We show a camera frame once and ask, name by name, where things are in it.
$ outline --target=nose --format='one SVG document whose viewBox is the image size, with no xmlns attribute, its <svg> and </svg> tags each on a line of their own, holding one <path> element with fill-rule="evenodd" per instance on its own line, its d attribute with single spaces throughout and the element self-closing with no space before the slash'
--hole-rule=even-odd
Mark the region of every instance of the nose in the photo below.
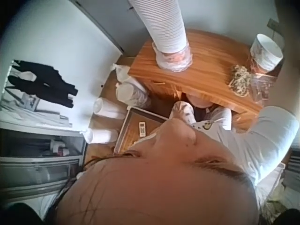
<svg viewBox="0 0 300 225">
<path fill-rule="evenodd" d="M 196 142 L 193 128 L 179 119 L 166 121 L 157 132 L 151 155 L 159 159 L 187 158 Z"/>
</svg>

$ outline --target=eye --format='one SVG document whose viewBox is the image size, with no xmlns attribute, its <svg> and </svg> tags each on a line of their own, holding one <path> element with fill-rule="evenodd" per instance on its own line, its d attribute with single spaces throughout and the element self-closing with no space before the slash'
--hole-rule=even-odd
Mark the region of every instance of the eye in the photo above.
<svg viewBox="0 0 300 225">
<path fill-rule="evenodd" d="M 216 156 L 209 156 L 209 157 L 202 157 L 195 161 L 195 163 L 225 163 L 226 160 L 222 157 Z"/>
<path fill-rule="evenodd" d="M 135 157 L 135 158 L 141 157 L 141 153 L 136 150 L 127 150 L 127 151 L 123 152 L 122 155 L 123 156 L 131 156 L 131 157 Z"/>
</svg>

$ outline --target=white bowl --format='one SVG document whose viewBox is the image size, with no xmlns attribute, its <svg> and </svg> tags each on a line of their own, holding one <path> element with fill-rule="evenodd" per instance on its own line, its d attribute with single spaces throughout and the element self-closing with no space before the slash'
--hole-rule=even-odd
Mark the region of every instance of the white bowl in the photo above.
<svg viewBox="0 0 300 225">
<path fill-rule="evenodd" d="M 257 65 L 266 72 L 272 71 L 283 58 L 280 47 L 264 34 L 256 35 L 250 53 Z"/>
</svg>

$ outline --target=eyebrow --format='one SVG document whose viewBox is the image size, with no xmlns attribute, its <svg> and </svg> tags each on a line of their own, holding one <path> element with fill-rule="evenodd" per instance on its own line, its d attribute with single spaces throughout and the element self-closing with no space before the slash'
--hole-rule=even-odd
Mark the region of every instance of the eyebrow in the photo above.
<svg viewBox="0 0 300 225">
<path fill-rule="evenodd" d="M 248 186 L 253 186 L 253 183 L 250 179 L 250 177 L 242 171 L 234 171 L 234 170 L 229 170 L 226 168 L 222 168 L 218 166 L 217 164 L 209 164 L 209 163 L 192 163 L 193 167 L 198 167 L 202 168 L 204 170 L 210 170 L 213 172 L 217 172 L 221 175 L 224 175 L 226 177 L 229 177 L 233 180 L 236 180 L 237 182 L 241 184 L 246 184 Z"/>
</svg>

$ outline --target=woman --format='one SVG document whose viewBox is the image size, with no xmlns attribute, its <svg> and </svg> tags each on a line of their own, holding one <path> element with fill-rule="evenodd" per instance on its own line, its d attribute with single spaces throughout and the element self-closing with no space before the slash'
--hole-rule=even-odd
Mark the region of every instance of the woman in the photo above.
<svg viewBox="0 0 300 225">
<path fill-rule="evenodd" d="M 248 133 L 235 134 L 213 121 L 189 125 L 186 106 L 179 104 L 156 134 L 89 168 L 47 221 L 258 224 L 255 187 L 284 158 L 299 128 L 300 75 L 293 65 L 298 45 L 288 44 L 268 106 Z"/>
</svg>

